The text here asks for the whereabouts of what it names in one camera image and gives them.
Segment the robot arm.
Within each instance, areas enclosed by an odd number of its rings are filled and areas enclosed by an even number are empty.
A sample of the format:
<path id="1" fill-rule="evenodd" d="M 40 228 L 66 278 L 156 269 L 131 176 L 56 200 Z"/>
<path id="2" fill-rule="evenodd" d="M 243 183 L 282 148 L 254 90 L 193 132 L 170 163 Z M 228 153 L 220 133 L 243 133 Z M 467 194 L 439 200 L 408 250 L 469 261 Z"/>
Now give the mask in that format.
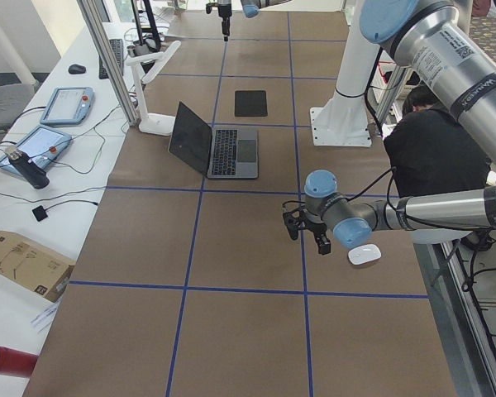
<path id="1" fill-rule="evenodd" d="M 496 229 L 496 64 L 458 27 L 450 1 L 367 1 L 360 32 L 436 95 L 384 140 L 398 199 L 354 203 L 335 175 L 316 170 L 303 218 L 347 249 L 374 231 Z"/>
<path id="2" fill-rule="evenodd" d="M 287 0 L 241 0 L 241 10 L 246 18 L 256 17 L 260 9 L 276 6 L 287 2 Z M 205 12 L 211 14 L 214 9 L 217 10 L 218 16 L 222 19 L 222 35 L 225 42 L 229 41 L 231 17 L 232 17 L 232 1 L 217 0 L 208 2 L 205 5 Z"/>

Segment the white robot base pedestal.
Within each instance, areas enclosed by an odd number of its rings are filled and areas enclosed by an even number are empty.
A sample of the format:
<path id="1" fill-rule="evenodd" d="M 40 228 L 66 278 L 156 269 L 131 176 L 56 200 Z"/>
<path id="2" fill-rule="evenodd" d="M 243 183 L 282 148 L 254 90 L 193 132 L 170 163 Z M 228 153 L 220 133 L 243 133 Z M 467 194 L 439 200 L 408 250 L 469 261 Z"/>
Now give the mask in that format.
<path id="1" fill-rule="evenodd" d="M 351 28 L 332 98 L 322 108 L 311 108 L 312 141 L 316 146 L 370 147 L 365 95 L 379 62 L 380 46 L 360 30 L 364 1 L 355 3 Z"/>

